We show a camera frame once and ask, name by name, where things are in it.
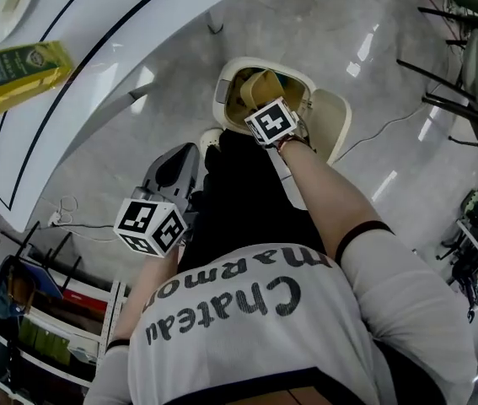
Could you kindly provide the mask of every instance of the shoe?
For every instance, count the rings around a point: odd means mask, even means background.
[[[203,160],[205,160],[205,156],[207,155],[207,150],[210,146],[216,147],[218,150],[220,149],[220,135],[223,134],[223,130],[220,128],[209,129],[205,131],[201,138],[199,139],[199,150]]]

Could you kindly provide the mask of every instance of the floor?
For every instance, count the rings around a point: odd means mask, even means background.
[[[442,7],[443,0],[434,1]],[[352,125],[342,153],[387,122],[409,117],[358,144],[335,168],[373,200],[410,249],[446,274],[446,264],[435,260],[438,243],[454,232],[461,200],[478,187],[478,150],[447,140],[449,134],[472,139],[469,124],[422,106],[422,94],[435,84],[396,65],[399,57],[452,80],[459,71],[458,52],[444,44],[451,38],[447,26],[416,10],[431,7],[428,0],[226,0],[221,5],[226,19],[220,34],[210,35],[203,19],[196,19],[148,56],[143,66],[153,74],[154,87],[146,101],[122,112],[65,160],[31,223],[47,223],[61,198],[71,195],[78,202],[75,224],[113,224],[122,199],[153,160],[179,143],[196,142],[216,125],[212,96],[223,64],[233,57],[261,57],[305,73],[319,88],[349,101]],[[74,207],[71,197],[63,203]],[[110,229],[75,230],[83,234],[74,237],[82,269],[101,278],[131,282],[136,277],[142,256],[114,240]],[[33,241],[46,248],[65,232],[38,231]]]

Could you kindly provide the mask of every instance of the sleeve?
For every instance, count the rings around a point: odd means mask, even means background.
[[[336,259],[363,320],[375,338],[422,367],[447,403],[467,403],[477,362],[466,308],[421,258],[380,228],[351,231]]]
[[[83,405],[132,403],[128,388],[128,345],[110,343]]]

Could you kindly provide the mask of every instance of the cable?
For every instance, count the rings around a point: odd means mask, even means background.
[[[433,0],[429,0],[430,3],[433,5],[433,7],[435,7],[435,9],[439,12],[442,12],[441,9],[439,9],[438,5],[435,4],[435,2]],[[443,20],[443,22],[447,25],[448,29],[450,30],[450,33],[452,33],[452,36],[455,40],[458,40],[458,38],[456,37],[456,34],[454,33],[454,31],[452,30],[452,28],[450,27],[450,24],[448,23],[448,21],[444,18],[444,17],[441,17],[441,19]]]
[[[111,243],[112,241],[119,240],[120,238],[120,237],[116,237],[115,239],[109,239],[109,240],[95,239],[93,237],[89,237],[88,235],[79,234],[76,231],[72,231],[71,229],[69,230],[68,228],[65,228],[65,227],[61,227],[61,228],[65,229],[68,232],[71,232],[74,235],[77,235],[78,237],[81,237],[82,239],[95,241],[96,243]]]
[[[66,199],[66,198],[69,198],[69,197],[74,202],[74,207],[72,209],[65,208],[64,204],[63,204],[63,200]],[[61,228],[63,230],[71,232],[74,235],[77,235],[78,237],[81,237],[82,239],[96,241],[96,242],[99,242],[99,243],[110,243],[112,241],[119,240],[119,237],[116,237],[115,239],[109,239],[109,240],[107,240],[107,239],[95,239],[94,237],[89,237],[88,235],[80,234],[77,231],[74,231],[73,229],[70,229],[70,228],[73,228],[73,227],[79,227],[79,228],[87,228],[87,229],[90,229],[90,230],[101,230],[101,229],[105,229],[105,228],[113,228],[114,227],[113,224],[105,224],[105,225],[73,224],[73,213],[76,212],[79,208],[78,200],[74,195],[65,195],[65,196],[61,197],[61,200],[59,201],[59,206],[55,205],[53,202],[51,202],[50,200],[45,199],[43,197],[40,197],[40,199],[42,199],[43,201],[46,201],[51,206],[57,208],[57,211],[54,212],[54,214],[52,214],[52,216],[51,216],[51,220],[54,220],[54,222],[52,224],[50,224],[49,226],[40,227],[40,228],[38,228],[38,230],[48,230],[48,229],[51,230],[53,228]],[[63,218],[65,216],[66,217],[69,216],[70,220],[64,221]]]
[[[464,8],[464,11],[465,11],[465,16],[469,16],[469,12],[467,12],[467,8]],[[461,39],[461,23],[459,26],[459,38]]]
[[[448,59],[448,67],[447,67],[447,74],[445,75],[445,78],[448,77],[448,74],[450,73],[450,60]],[[441,87],[441,84],[438,84],[436,85],[433,90],[431,91],[431,94],[435,93],[436,90]],[[338,163],[340,160],[342,160],[344,158],[344,156],[346,156],[346,154],[348,154],[349,152],[351,152],[351,150],[353,150],[356,146],[358,146],[359,144],[362,144],[362,143],[366,143],[367,141],[372,141],[373,139],[375,139],[376,137],[378,137],[379,135],[381,135],[381,133],[383,133],[383,131],[388,127],[390,126],[392,123],[396,123],[396,122],[402,122],[404,120],[408,120],[410,118],[412,118],[414,115],[418,114],[419,112],[421,112],[422,110],[426,109],[428,107],[428,104],[423,104],[423,105],[419,105],[411,114],[408,114],[407,116],[405,117],[399,117],[399,118],[396,118],[394,120],[390,120],[390,121],[387,121],[378,131],[377,133],[375,133],[375,135],[373,135],[372,137],[369,137],[369,138],[364,138],[364,139],[360,139],[358,140],[356,143],[354,143],[350,148],[348,148],[345,152],[343,152],[343,154],[341,154],[340,156],[338,156],[338,158],[333,162],[333,165],[335,165],[336,163]]]

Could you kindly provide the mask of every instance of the wrist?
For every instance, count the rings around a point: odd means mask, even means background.
[[[278,144],[276,145],[277,152],[280,154],[280,156],[282,156],[283,150],[288,150],[287,147],[292,144],[303,144],[309,148],[308,143],[305,139],[298,137],[297,135],[292,135],[290,137],[278,140]]]

